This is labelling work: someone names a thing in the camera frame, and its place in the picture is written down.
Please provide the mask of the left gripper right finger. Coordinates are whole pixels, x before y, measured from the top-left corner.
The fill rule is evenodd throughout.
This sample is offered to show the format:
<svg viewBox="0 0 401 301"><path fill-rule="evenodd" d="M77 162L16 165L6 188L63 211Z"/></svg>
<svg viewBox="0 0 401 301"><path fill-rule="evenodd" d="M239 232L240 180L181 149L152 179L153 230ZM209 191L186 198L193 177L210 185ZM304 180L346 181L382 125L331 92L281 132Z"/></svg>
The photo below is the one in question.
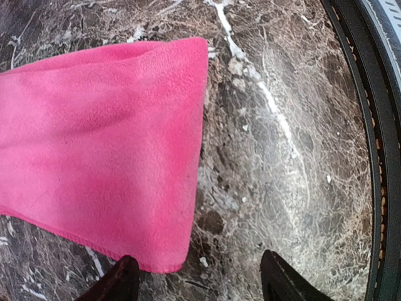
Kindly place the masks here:
<svg viewBox="0 0 401 301"><path fill-rule="evenodd" d="M333 300L306 281L275 251L263 253L260 272L264 300Z"/></svg>

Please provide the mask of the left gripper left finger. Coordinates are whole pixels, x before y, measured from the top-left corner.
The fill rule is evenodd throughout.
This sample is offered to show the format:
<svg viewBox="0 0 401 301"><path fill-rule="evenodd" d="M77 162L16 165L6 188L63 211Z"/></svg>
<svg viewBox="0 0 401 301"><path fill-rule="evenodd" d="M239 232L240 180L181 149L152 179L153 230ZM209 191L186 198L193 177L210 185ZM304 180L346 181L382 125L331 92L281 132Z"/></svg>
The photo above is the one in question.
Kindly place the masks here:
<svg viewBox="0 0 401 301"><path fill-rule="evenodd" d="M140 269L137 260L125 255L76 301L137 301L139 276Z"/></svg>

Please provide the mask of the pink towel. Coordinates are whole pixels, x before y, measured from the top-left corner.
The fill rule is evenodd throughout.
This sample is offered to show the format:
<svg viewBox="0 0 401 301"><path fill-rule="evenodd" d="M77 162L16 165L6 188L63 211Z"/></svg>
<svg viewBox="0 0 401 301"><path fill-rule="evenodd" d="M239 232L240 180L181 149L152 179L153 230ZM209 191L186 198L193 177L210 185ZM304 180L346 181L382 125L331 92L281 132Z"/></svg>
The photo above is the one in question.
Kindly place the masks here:
<svg viewBox="0 0 401 301"><path fill-rule="evenodd" d="M208 45L101 46L1 74L1 213L142 270L181 269Z"/></svg>

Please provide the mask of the black front rail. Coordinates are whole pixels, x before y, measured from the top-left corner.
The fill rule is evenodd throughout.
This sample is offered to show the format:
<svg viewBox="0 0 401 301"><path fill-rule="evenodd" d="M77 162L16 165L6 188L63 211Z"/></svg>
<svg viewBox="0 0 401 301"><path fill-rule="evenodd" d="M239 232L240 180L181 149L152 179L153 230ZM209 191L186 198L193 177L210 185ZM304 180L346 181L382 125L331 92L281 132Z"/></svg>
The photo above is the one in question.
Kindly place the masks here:
<svg viewBox="0 0 401 301"><path fill-rule="evenodd" d="M323 1L350 68L366 131L372 249L366 300L400 299L400 38L365 1Z"/></svg>

